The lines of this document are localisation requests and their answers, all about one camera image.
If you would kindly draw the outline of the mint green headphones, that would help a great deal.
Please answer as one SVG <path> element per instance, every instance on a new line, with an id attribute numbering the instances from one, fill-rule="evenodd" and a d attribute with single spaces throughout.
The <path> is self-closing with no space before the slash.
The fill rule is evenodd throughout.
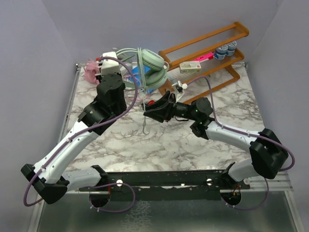
<path id="1" fill-rule="evenodd" d="M 161 56 L 146 48 L 123 48 L 116 51 L 118 57 L 124 53 L 137 55 L 140 82 L 144 89 L 158 89 L 165 84 L 169 65 L 166 66 Z"/>

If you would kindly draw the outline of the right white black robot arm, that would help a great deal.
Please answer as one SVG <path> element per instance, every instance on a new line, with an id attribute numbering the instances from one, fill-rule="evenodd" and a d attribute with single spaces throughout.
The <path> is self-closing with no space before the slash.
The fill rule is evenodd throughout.
<path id="1" fill-rule="evenodd" d="M 261 132 L 240 130 L 219 123 L 208 98 L 199 98 L 190 104 L 176 101 L 167 91 L 159 100 L 147 103 L 144 116 L 160 123 L 181 117 L 193 121 L 192 133 L 199 138 L 224 142 L 250 154 L 250 158 L 230 164 L 222 176 L 222 184 L 233 189 L 240 181 L 254 176 L 274 179 L 288 158 L 288 152 L 272 130 Z"/>

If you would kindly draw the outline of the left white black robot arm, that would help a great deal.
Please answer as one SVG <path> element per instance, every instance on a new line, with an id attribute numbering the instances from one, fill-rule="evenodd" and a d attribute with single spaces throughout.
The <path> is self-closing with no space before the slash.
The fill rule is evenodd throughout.
<path id="1" fill-rule="evenodd" d="M 43 159 L 26 164 L 21 172 L 48 204 L 66 192 L 84 187 L 100 191 L 106 187 L 105 172 L 97 165 L 79 171 L 66 171 L 72 161 L 111 124 L 90 131 L 87 128 L 119 117 L 126 110 L 125 84 L 120 74 L 107 74 L 97 85 L 97 96 L 87 105 L 68 134 Z"/>

